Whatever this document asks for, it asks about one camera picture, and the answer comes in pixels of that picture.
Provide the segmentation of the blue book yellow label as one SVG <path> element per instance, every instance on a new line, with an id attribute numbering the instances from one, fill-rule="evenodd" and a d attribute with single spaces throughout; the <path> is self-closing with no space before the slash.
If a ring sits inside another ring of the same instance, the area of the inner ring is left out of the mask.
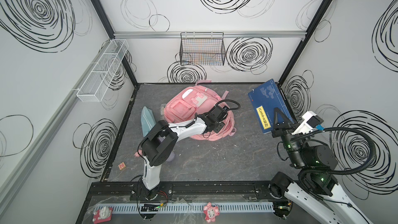
<path id="1" fill-rule="evenodd" d="M 274 108 L 279 108 L 294 123 L 284 97 L 273 79 L 247 93 L 263 134 L 272 132 Z"/>

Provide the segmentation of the pink student backpack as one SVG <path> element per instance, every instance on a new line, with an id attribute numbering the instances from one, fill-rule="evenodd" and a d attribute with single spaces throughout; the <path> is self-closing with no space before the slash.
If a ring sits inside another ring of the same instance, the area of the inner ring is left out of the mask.
<path id="1" fill-rule="evenodd" d="M 172 98 L 164 109 L 164 119 L 168 123 L 191 120 L 195 117 L 195 114 L 209 112 L 217 102 L 227 98 L 229 91 L 225 91 L 222 96 L 219 96 L 217 92 L 201 85 L 201 83 L 208 82 L 208 80 L 199 80 L 194 86 L 187 87 Z M 194 135 L 192 138 L 217 141 L 227 136 L 233 136 L 236 133 L 234 114 L 229 111 L 223 122 L 225 126 L 219 133 L 212 131 L 209 135 Z"/>

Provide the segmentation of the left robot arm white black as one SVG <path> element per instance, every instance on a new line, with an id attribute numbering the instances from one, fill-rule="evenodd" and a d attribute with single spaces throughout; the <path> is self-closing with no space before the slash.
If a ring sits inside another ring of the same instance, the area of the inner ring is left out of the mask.
<path id="1" fill-rule="evenodd" d="M 158 121 L 139 144 L 145 161 L 143 177 L 139 181 L 142 195 L 154 199 L 160 191 L 162 164 L 169 158 L 177 142 L 194 135 L 218 133 L 225 126 L 224 120 L 231 109 L 216 104 L 209 112 L 195 114 L 191 120 L 180 123 Z"/>

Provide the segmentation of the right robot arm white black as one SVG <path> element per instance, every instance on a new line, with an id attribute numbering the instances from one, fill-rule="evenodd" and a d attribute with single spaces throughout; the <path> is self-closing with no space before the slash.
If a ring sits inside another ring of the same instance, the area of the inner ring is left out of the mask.
<path id="1" fill-rule="evenodd" d="M 299 169 L 298 181 L 279 172 L 268 186 L 274 198 L 283 197 L 295 202 L 319 222 L 325 224 L 369 224 L 371 221 L 350 200 L 336 176 L 358 174 L 376 159 L 375 142 L 363 131 L 346 127 L 322 127 L 323 119 L 312 111 L 294 123 L 278 107 L 274 108 L 272 136 L 281 138 L 291 166 Z M 366 160 L 356 168 L 336 170 L 338 161 L 332 149 L 319 141 L 310 146 L 316 134 L 325 132 L 351 132 L 361 136 L 369 147 Z"/>

